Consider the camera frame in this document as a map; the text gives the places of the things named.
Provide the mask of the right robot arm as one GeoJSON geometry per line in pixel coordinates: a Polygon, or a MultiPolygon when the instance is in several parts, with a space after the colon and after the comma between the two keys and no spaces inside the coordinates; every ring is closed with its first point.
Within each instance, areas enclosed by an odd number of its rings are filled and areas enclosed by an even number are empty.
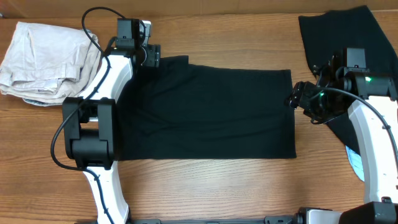
{"type": "Polygon", "coordinates": [[[360,150],[364,203],[345,212],[301,208],[293,223],[397,223],[397,93],[392,78],[348,72],[327,86],[295,84],[289,106],[313,124],[347,113],[360,150]]]}

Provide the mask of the black t-shirt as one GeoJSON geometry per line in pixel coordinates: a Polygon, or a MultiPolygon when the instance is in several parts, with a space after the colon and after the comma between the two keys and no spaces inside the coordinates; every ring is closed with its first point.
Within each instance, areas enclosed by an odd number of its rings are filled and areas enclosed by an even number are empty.
{"type": "Polygon", "coordinates": [[[141,68],[117,102],[121,160],[293,159],[289,70],[192,65],[186,56],[141,68]]]}

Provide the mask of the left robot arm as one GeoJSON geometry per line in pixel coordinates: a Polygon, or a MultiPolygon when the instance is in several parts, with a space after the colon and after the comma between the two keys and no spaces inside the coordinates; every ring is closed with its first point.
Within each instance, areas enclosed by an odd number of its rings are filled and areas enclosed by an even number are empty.
{"type": "Polygon", "coordinates": [[[98,212],[95,222],[130,223],[118,172],[121,133],[116,103],[137,69],[159,66],[160,46],[110,47],[106,52],[89,87],[63,102],[65,150],[88,180],[98,212]]]}

